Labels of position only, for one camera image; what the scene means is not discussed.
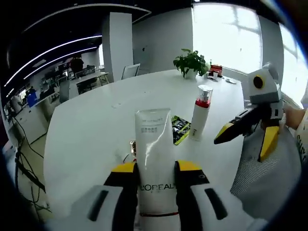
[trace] white table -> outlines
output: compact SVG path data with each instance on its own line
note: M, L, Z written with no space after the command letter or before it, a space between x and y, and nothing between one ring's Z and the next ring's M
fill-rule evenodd
M46 193L56 217L93 185L103 184L135 140L135 112L171 108L172 115L191 121L197 86L214 88L202 141L186 138L173 145L179 159L201 165L209 180L231 189L240 162L243 137L214 145L222 126L244 109L242 86L183 79L170 70L132 77L88 91L59 105L51 118L44 158Z
M97 78L97 77L100 77L100 76L105 76L107 74L108 74L108 72L94 72L92 74L83 76L81 78L76 78L76 79L71 80L69 82L69 99L72 99L72 98L74 98L74 97L79 95L78 87L77 87L78 83L82 83L82 82L84 82L86 80L89 80L89 79L92 79L92 78Z

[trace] white cosmetic tube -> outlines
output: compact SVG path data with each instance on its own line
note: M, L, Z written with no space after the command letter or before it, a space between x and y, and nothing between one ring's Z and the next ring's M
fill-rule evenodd
M135 125L141 228L179 231L170 109L138 111Z

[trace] office chair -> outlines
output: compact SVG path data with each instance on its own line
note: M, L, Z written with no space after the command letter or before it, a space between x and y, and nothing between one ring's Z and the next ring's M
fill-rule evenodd
M122 80L137 76L139 67L140 67L140 64L129 65L129 66L124 67L123 74L122 74Z

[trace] floor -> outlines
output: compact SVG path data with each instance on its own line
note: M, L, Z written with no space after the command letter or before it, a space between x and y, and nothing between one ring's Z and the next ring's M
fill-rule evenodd
M46 135L42 136L41 138L39 138L37 141L33 142L31 144L31 147L38 152L39 154L41 154L42 156L44 156L44 150L45 150L45 142L46 142ZM24 140L22 148L21 148L21 152L25 155L25 157L27 158L27 160L29 161L33 172L36 174L36 176L38 177L39 181L43 184L45 184L44 181L44 174L43 174L43 159L37 155L35 152L33 152L26 140ZM26 169L30 169L28 163L26 162L26 160L23 157L23 163ZM38 186L36 186L35 184L31 183L29 181L29 179L23 175L21 172L19 172L18 174L18 187L20 192L23 194L23 196L31 201L36 201L38 199L38 193L39 193L39 199L37 204L39 206L42 207L49 207L48 206L48 198L46 196L46 194L44 193L43 190L38 190ZM33 189L33 195L34 195L34 199L32 198L32 193L31 193L31 187ZM38 208L38 215L39 215L39 219L43 222L46 222L48 219L51 219L52 213L45 210L45 209L41 209ZM35 212L35 208L34 206L31 207L31 210L34 213L35 217L38 217L36 212Z

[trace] ceiling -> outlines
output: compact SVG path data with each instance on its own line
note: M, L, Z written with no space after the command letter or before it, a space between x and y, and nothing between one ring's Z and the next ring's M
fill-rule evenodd
M274 13L259 0L202 0L202 2L242 5L255 9L258 14L274 22L278 21ZM6 66L0 77L1 98L4 99L12 88L16 91L24 85L24 77L36 69L33 65L38 61L45 59L49 62L72 52L98 47L102 38L87 39L57 48L23 68L4 87L17 70L41 53L66 42L101 35L102 21L109 12L131 13L134 22L159 13L190 7L191 3L192 0L70 0L39 3L32 0L18 3L10 1L6 15L11 15L11 18L2 19L6 21L2 30L6 31L6 36L3 41L5 52L2 53L1 60Z

